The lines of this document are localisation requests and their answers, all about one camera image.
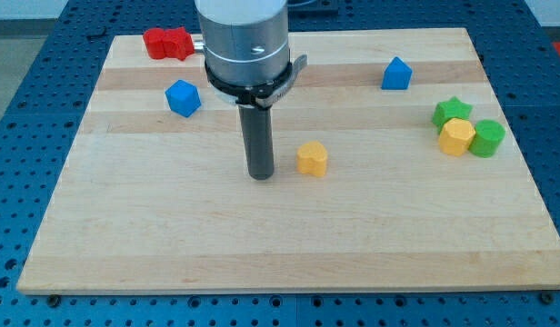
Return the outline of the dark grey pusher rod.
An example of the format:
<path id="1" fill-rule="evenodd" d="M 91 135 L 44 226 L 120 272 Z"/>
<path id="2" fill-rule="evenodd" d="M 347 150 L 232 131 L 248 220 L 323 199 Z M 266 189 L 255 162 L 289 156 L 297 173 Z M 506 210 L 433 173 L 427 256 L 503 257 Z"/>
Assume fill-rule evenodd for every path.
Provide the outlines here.
<path id="1" fill-rule="evenodd" d="M 270 109 L 239 107 L 249 175 L 266 180 L 274 174 L 274 148 Z"/>

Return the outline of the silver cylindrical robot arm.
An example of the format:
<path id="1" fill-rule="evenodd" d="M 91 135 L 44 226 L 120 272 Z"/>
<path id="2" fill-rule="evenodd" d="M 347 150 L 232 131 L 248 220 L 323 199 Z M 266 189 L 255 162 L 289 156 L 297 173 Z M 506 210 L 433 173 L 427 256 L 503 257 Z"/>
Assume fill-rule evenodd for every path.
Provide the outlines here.
<path id="1" fill-rule="evenodd" d="M 274 173 L 270 108 L 294 71 L 286 0 L 195 0 L 208 81 L 238 105 L 250 176 Z"/>

